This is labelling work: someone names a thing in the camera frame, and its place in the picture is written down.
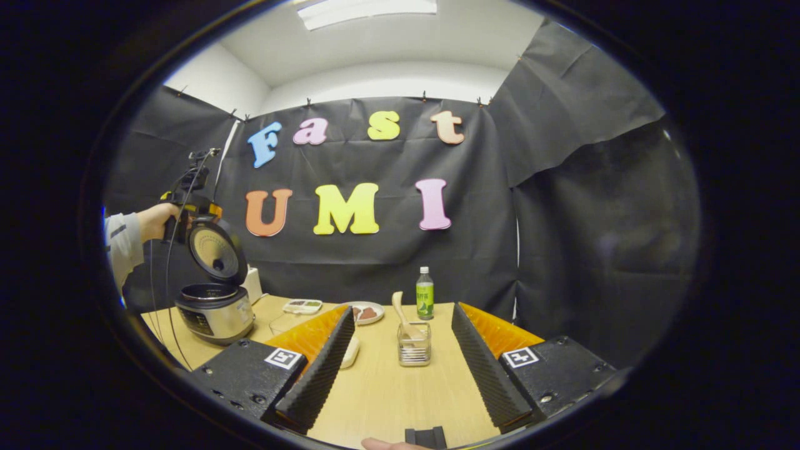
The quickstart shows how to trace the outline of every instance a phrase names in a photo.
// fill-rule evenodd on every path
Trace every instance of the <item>small tray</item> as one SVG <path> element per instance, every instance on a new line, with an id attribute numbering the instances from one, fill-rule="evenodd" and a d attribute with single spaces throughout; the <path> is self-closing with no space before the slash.
<path id="1" fill-rule="evenodd" d="M 322 301 L 320 300 L 303 300 L 303 299 L 294 299 L 289 303 L 283 305 L 283 311 L 289 312 L 291 314 L 317 314 L 319 308 L 322 307 Z"/>

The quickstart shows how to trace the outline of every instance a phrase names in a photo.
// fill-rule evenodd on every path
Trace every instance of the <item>plastic bottle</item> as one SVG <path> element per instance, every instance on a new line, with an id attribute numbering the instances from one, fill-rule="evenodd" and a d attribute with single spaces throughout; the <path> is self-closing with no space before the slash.
<path id="1" fill-rule="evenodd" d="M 434 318 L 434 281 L 428 275 L 428 267 L 419 268 L 417 280 L 417 316 L 422 320 Z"/>

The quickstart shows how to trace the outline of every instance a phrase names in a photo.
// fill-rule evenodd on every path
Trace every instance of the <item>black cable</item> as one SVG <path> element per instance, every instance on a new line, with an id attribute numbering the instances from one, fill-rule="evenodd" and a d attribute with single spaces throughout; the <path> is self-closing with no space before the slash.
<path id="1" fill-rule="evenodd" d="M 192 178 L 192 183 L 189 185 L 189 189 L 186 193 L 186 197 L 183 200 L 183 204 L 181 205 L 181 210 L 178 212 L 178 221 L 180 222 L 181 216 L 183 215 L 183 210 L 186 208 L 186 202 L 189 201 L 189 194 L 191 194 L 192 188 L 194 187 L 194 181 L 197 180 L 198 175 L 200 175 L 200 170 L 206 164 L 206 159 L 211 155 L 211 152 L 207 152 L 206 156 L 203 157 L 200 165 L 197 169 L 197 172 L 194 173 L 194 178 Z M 172 255 L 172 246 L 175 244 L 175 233 L 178 232 L 178 225 L 175 224 L 175 227 L 172 229 L 172 236 L 170 237 L 170 247 L 166 251 L 166 271 L 164 274 L 164 297 L 169 299 L 170 298 L 170 256 Z M 186 358 L 186 355 L 183 354 L 183 350 L 181 349 L 181 344 L 178 342 L 178 337 L 175 335 L 175 325 L 172 321 L 172 307 L 169 307 L 167 310 L 170 315 L 170 328 L 172 328 L 172 337 L 175 339 L 175 345 L 178 346 L 178 351 L 181 353 L 181 357 L 186 362 L 186 366 L 189 368 L 189 372 L 192 371 L 192 366 L 189 364 L 189 360 Z"/>
<path id="2" fill-rule="evenodd" d="M 158 332 L 156 336 L 158 339 L 161 340 L 161 343 L 164 344 L 164 336 L 161 334 L 161 321 L 158 320 L 158 309 L 155 307 L 155 286 L 153 284 L 153 240 L 150 240 L 150 297 L 153 299 L 153 311 L 155 311 L 155 323 L 158 326 Z M 153 316 L 150 315 L 148 312 L 147 315 L 150 317 L 150 322 L 153 322 Z"/>
<path id="3" fill-rule="evenodd" d="M 189 169 L 181 174 L 172 184 L 170 184 L 170 192 L 175 191 L 178 187 L 178 184 L 181 182 L 183 177 L 188 175 L 192 170 Z M 164 344 L 164 335 L 161 333 L 161 320 L 158 319 L 158 309 L 156 308 L 155 304 L 155 284 L 153 282 L 153 241 L 150 241 L 150 298 L 153 300 L 153 311 L 155 312 L 155 321 L 153 321 L 153 316 L 150 312 L 147 313 L 147 316 L 150 317 L 150 322 L 154 322 L 154 329 L 156 329 L 156 336 Z"/>

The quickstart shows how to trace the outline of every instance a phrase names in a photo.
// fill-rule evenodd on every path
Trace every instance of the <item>gray sleeve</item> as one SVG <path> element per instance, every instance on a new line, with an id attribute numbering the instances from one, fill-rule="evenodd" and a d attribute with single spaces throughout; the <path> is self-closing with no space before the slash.
<path id="1" fill-rule="evenodd" d="M 114 282 L 122 292 L 128 274 L 145 260 L 139 219 L 136 213 L 112 215 L 106 219 L 105 229 L 106 253 L 114 272 Z"/>

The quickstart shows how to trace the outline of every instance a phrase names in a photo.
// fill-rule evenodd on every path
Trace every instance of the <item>rice cooker control panel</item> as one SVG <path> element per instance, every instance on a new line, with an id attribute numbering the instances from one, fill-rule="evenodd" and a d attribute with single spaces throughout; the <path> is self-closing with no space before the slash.
<path id="1" fill-rule="evenodd" d="M 214 332 L 211 331 L 211 326 L 208 324 L 206 315 L 202 314 L 201 312 L 189 311 L 183 309 L 182 307 L 178 307 L 178 310 L 183 316 L 184 323 L 186 323 L 186 326 L 189 327 L 191 331 L 209 336 L 214 335 Z"/>

